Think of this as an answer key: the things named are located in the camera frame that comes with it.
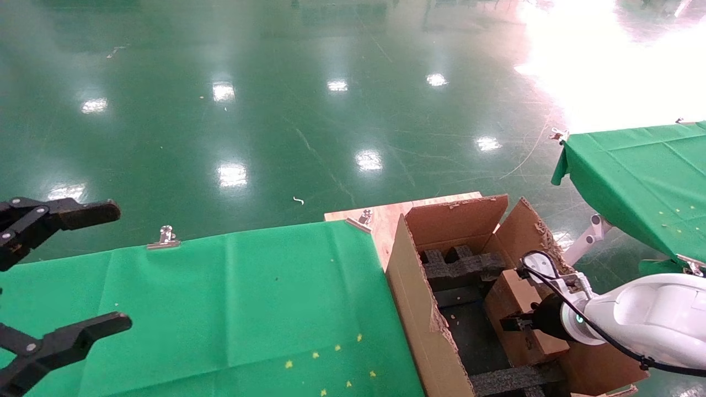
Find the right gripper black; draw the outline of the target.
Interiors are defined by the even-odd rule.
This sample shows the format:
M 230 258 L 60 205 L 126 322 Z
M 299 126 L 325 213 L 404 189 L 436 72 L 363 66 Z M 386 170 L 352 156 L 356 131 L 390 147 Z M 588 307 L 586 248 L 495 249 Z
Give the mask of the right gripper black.
M 557 294 L 546 296 L 540 303 L 532 302 L 530 313 L 516 313 L 500 319 L 505 332 L 523 332 L 539 330 L 563 341 L 566 340 L 566 329 L 561 319 L 561 309 L 564 302 Z

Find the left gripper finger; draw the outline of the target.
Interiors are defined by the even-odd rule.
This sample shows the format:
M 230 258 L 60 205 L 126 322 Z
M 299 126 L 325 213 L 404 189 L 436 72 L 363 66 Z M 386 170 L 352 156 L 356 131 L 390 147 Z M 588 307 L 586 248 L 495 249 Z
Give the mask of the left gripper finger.
M 58 231 L 118 221 L 113 200 L 78 203 L 73 198 L 38 201 L 15 197 L 1 203 L 1 271 L 10 270 Z
M 80 362 L 93 345 L 131 329 L 133 321 L 111 312 L 48 332 L 40 339 L 1 324 L 2 350 L 15 354 L 1 371 L 1 395 L 25 396 L 50 372 Z

